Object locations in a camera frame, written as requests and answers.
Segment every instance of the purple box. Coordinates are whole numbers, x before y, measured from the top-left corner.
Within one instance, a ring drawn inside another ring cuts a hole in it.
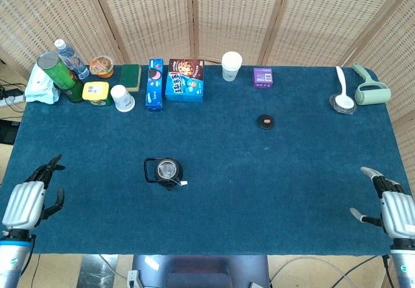
[[[272,87],[272,70],[254,68],[254,88],[269,89]]]

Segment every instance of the sponge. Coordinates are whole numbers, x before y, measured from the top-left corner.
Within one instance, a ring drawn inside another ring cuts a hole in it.
[[[141,67],[138,64],[124,64],[121,68],[120,85],[128,91],[138,91],[140,88]]]

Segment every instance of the white paper cup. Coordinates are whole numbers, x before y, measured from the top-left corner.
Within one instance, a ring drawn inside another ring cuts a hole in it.
[[[231,82],[238,74],[242,65],[242,56],[235,51],[228,51],[222,57],[222,77],[227,82]]]
[[[111,96],[120,112],[128,112],[136,105],[136,101],[123,85],[114,86],[111,89]]]

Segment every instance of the blue tablecloth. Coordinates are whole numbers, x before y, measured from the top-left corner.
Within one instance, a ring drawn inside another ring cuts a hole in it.
[[[253,89],[253,68],[225,82],[220,66],[206,66],[204,102],[164,101],[162,113],[145,109],[146,67],[128,113],[64,96],[54,105],[28,103],[0,205],[37,166],[63,154],[67,168],[55,172],[47,206],[58,186],[65,205],[36,229],[35,252],[387,252],[382,229],[349,212],[380,212],[361,166],[409,191],[386,106],[336,113],[328,103],[340,91],[334,67],[273,67],[270,90]],[[116,67],[112,85],[120,73]],[[362,79],[344,73],[353,96]],[[261,114],[274,117],[272,130],[258,127]],[[152,156],[176,158],[189,184],[167,191],[146,183],[143,161]]]

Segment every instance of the woven panel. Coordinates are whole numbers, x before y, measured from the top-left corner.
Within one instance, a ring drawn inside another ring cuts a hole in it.
[[[0,44],[26,71],[64,39],[85,62],[107,54],[118,63],[91,0],[0,0]]]
[[[355,59],[390,86],[388,111],[392,121],[415,110],[414,41],[415,0],[404,0]]]
[[[288,0],[268,64],[333,66],[386,0]]]
[[[396,140],[412,193],[415,194],[415,123],[405,131],[397,132]]]
[[[256,64],[276,0],[198,0],[199,52],[220,61],[226,51]]]
[[[189,57],[186,0],[105,0],[104,11],[129,61],[148,64],[151,57],[165,62]]]

